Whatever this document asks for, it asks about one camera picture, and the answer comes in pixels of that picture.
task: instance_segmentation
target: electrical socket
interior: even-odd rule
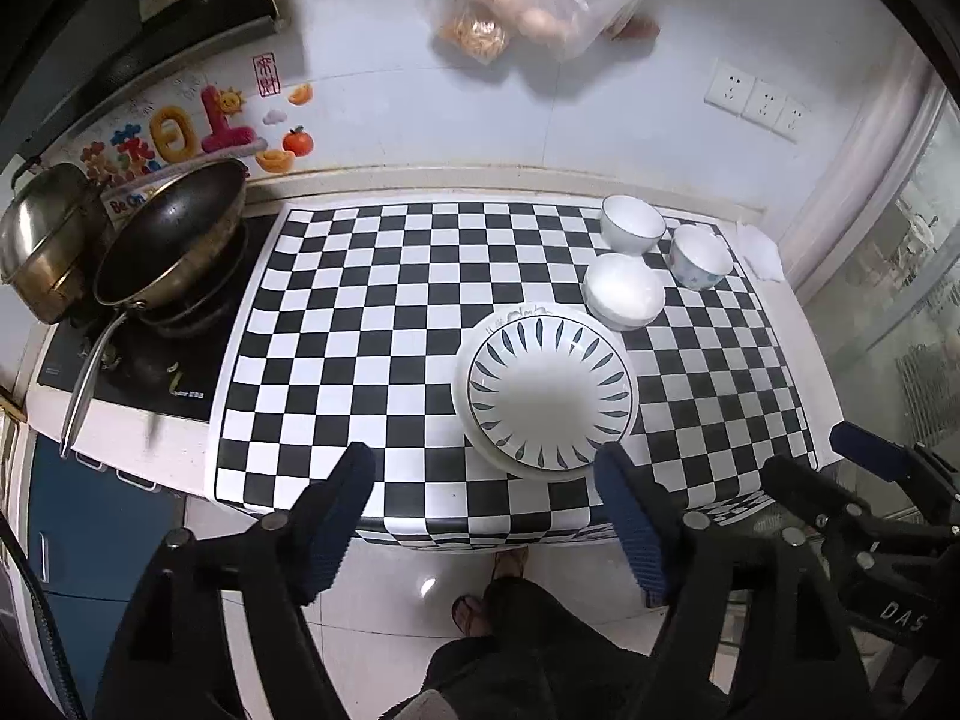
[[[716,105],[735,116],[740,115],[743,106],[750,98],[750,90],[754,88],[755,76],[736,69],[724,61],[717,62],[716,71],[704,96],[704,103]]]
[[[771,83],[759,80],[754,85],[754,90],[747,99],[747,104],[743,109],[744,119],[761,127],[773,129],[776,120],[779,119],[781,111],[786,103],[786,92],[779,89]]]
[[[786,104],[774,124],[774,132],[784,136],[788,141],[797,143],[810,112],[793,98],[786,98]]]

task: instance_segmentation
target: cabinet door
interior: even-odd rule
[[[65,595],[128,601],[163,535],[182,522],[178,499],[166,490],[146,493],[61,460],[48,437],[37,436],[30,480],[28,541],[32,569],[45,589]]]
[[[90,717],[100,675],[104,672],[113,636],[120,626],[127,604],[124,601],[95,601],[56,593],[47,593],[47,601],[54,613],[56,630],[64,642],[67,663],[77,684],[80,702]],[[55,669],[49,647],[42,635],[40,639],[47,667],[53,677]]]

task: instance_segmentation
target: screw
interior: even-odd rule
[[[176,549],[184,546],[184,544],[188,543],[191,538],[193,538],[192,531],[188,531],[186,528],[175,528],[163,537],[163,543],[166,544],[170,549]]]
[[[710,526],[710,518],[703,512],[687,512],[683,515],[683,523],[695,531],[706,531]]]
[[[874,560],[874,556],[869,552],[857,552],[856,564],[859,565],[864,571],[869,571],[877,564],[877,561]]]
[[[781,536],[792,547],[799,547],[806,541],[806,536],[800,528],[784,528]]]
[[[260,521],[260,526],[265,531],[278,531],[287,524],[289,518],[283,512],[270,512]]]

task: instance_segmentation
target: black and white tablecloth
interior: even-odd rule
[[[361,440],[377,477],[358,533],[419,547],[608,538],[592,477],[546,484],[485,461],[464,437],[450,382],[461,334],[523,301],[583,307],[605,246],[599,209],[448,202],[287,206],[234,327],[211,420],[208,483],[224,503],[289,509]],[[737,262],[714,290],[677,287],[644,258],[666,308],[623,338],[640,415],[624,446],[688,508],[730,522],[769,503],[774,453],[817,467],[800,399]],[[710,224],[701,223],[719,230]]]

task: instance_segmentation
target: black glass cooktop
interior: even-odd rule
[[[247,248],[236,273],[224,288],[222,299],[232,301],[232,309],[220,322],[195,338],[171,340],[160,338],[152,328],[129,319],[117,330],[112,349],[104,356],[94,398],[208,422],[240,299],[276,218],[266,215],[245,220]],[[109,309],[89,306],[76,314],[56,327],[37,377],[38,384],[73,391],[83,358],[113,316]]]

